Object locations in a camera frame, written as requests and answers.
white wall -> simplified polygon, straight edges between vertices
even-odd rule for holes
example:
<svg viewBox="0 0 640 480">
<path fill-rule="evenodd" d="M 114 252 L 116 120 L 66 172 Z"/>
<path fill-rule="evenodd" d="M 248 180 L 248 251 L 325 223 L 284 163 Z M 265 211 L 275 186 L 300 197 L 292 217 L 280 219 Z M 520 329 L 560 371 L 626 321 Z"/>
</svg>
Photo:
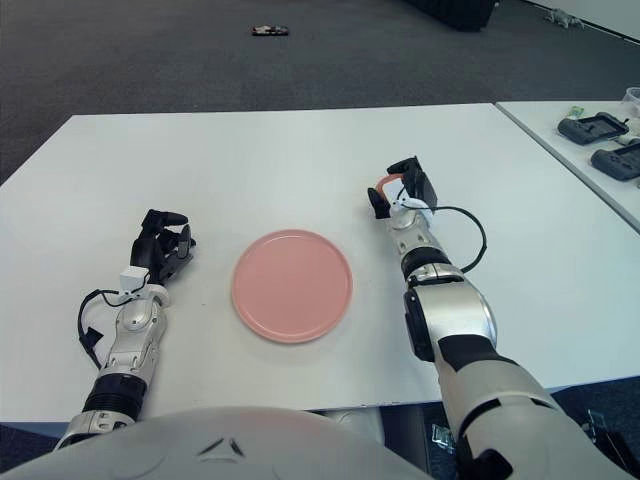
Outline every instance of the white wall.
<svg viewBox="0 0 640 480">
<path fill-rule="evenodd" d="M 640 0 L 533 0 L 640 40 Z"/>
</svg>

black cable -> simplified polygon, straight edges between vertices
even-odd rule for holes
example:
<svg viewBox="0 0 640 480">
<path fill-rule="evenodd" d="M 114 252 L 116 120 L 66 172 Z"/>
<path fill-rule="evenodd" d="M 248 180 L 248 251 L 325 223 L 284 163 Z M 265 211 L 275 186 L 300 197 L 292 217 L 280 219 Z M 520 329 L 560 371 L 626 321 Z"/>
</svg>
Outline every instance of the black cable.
<svg viewBox="0 0 640 480">
<path fill-rule="evenodd" d="M 142 281 L 142 285 L 134 290 L 131 290 L 131 293 L 136 293 L 139 292 L 140 290 L 142 290 L 144 288 L 144 286 L 147 284 L 147 280 L 149 278 L 149 272 L 147 272 L 147 274 L 144 277 L 144 280 Z M 98 295 L 102 296 L 102 299 L 105 301 L 105 303 L 107 305 L 109 305 L 110 307 L 113 308 L 117 308 L 117 307 L 122 307 L 123 305 L 126 305 L 129 302 L 132 302 L 134 299 L 133 298 L 129 298 L 127 300 L 125 300 L 122 303 L 111 303 L 108 299 L 106 294 L 111 294 L 111 295 L 117 295 L 118 292 L 117 290 L 100 290 L 100 289 L 96 289 L 93 292 L 91 292 L 89 295 L 87 295 L 86 297 L 84 297 L 84 300 L 82 300 L 82 303 L 80 304 L 80 310 L 78 311 L 78 340 L 80 341 L 80 344 L 82 345 L 82 347 L 84 348 L 84 351 L 87 352 L 87 355 L 89 355 L 89 358 L 91 359 L 91 361 L 93 361 L 93 363 L 95 364 L 96 367 L 98 367 L 98 370 L 100 368 L 102 368 L 100 366 L 100 362 L 98 361 L 98 357 L 96 356 L 95 351 L 93 350 L 93 347 L 95 346 L 95 342 L 97 342 L 100 338 L 102 338 L 102 335 L 97 332 L 97 331 L 93 331 L 93 335 L 98 336 L 98 340 L 96 340 L 95 342 L 93 342 L 87 335 L 87 333 L 85 333 L 84 331 L 84 327 L 82 326 L 82 313 L 84 312 L 85 307 L 87 306 L 87 304 L 93 300 L 94 298 L 96 298 Z"/>
<path fill-rule="evenodd" d="M 465 215 L 466 217 L 468 217 L 473 223 L 475 223 L 478 227 L 478 229 L 480 230 L 480 234 L 482 235 L 482 247 L 480 247 L 480 251 L 478 252 L 478 255 L 476 256 L 476 258 L 473 260 L 473 262 L 471 262 L 469 265 L 467 265 L 464 268 L 461 268 L 460 271 L 462 273 L 467 273 L 471 270 L 473 270 L 473 268 L 478 265 L 478 263 L 480 263 L 480 260 L 482 260 L 482 257 L 484 256 L 484 252 L 486 252 L 487 250 L 487 234 L 484 231 L 484 228 L 482 227 L 482 224 L 480 223 L 480 220 L 478 220 L 475 215 L 473 215 L 473 213 L 471 213 L 468 210 L 465 210 L 464 208 L 460 208 L 460 207 L 410 207 L 408 205 L 405 205 L 404 203 L 401 204 L 404 208 L 407 208 L 409 210 L 431 210 L 432 212 L 435 212 L 437 210 L 453 210 L 455 212 L 459 212 L 462 213 L 463 215 Z"/>
</svg>

pink plate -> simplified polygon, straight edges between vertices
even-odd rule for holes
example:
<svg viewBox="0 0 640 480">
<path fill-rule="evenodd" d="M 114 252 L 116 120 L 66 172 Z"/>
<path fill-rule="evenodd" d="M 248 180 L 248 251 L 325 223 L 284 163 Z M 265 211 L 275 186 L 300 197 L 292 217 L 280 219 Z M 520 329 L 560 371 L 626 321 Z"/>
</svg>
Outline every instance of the pink plate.
<svg viewBox="0 0 640 480">
<path fill-rule="evenodd" d="M 329 240 L 305 230 L 281 230 L 256 240 L 242 254 L 231 294 L 254 332 L 298 343 L 338 324 L 352 288 L 349 264 Z"/>
</svg>

table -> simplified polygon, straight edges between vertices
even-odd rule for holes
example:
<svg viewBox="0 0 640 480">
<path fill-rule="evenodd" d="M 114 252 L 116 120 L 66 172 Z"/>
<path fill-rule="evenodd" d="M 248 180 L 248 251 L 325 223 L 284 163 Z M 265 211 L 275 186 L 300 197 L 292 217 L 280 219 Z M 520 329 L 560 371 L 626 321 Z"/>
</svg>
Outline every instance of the table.
<svg viewBox="0 0 640 480">
<path fill-rule="evenodd" d="M 198 246 L 168 284 L 143 417 L 438 400 L 434 368 L 411 352 L 399 260 L 366 195 L 414 154 L 440 203 L 484 224 L 488 250 L 469 278 L 493 308 L 502 355 L 546 387 L 640 373 L 640 236 L 492 105 L 76 116 L 0 188 L 0 421 L 80 412 L 96 371 L 77 342 L 77 308 L 94 288 L 117 287 L 148 208 L 187 214 Z M 450 258 L 467 263 L 475 226 L 436 219 Z M 326 236 L 353 272 L 347 315 L 308 344 L 258 337 L 230 299 L 240 254 L 283 228 Z M 107 334 L 100 355 L 115 313 L 86 312 Z"/>
<path fill-rule="evenodd" d="M 560 160 L 580 180 L 589 186 L 611 208 L 640 232 L 640 188 L 638 179 L 620 182 L 596 170 L 591 156 L 598 149 L 615 150 L 622 146 L 614 141 L 592 145 L 577 145 L 558 133 L 557 126 L 573 105 L 585 109 L 584 117 L 609 112 L 625 120 L 628 114 L 620 102 L 501 102 L 497 106 L 522 127 L 540 145 Z M 640 120 L 631 119 L 631 131 L 640 135 Z"/>
</svg>

silver arm segment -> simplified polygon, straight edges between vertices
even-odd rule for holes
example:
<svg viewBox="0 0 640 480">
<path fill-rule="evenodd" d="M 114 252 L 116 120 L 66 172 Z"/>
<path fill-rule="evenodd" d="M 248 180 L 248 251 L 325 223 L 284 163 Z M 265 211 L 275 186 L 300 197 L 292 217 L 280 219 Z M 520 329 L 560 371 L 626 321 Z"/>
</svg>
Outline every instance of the silver arm segment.
<svg viewBox="0 0 640 480">
<path fill-rule="evenodd" d="M 488 303 L 451 265 L 427 217 L 403 208 L 392 213 L 408 330 L 416 355 L 438 371 L 461 478 L 632 478 L 529 372 L 498 355 Z"/>
<path fill-rule="evenodd" d="M 127 267 L 121 274 L 123 291 L 118 301 L 130 302 L 118 313 L 116 338 L 82 413 L 71 420 L 56 449 L 137 421 L 167 328 L 163 307 L 169 304 L 164 287 L 144 284 L 147 275 L 148 270 L 139 267 Z M 132 294 L 126 286 L 136 277 L 136 293 Z"/>
</svg>

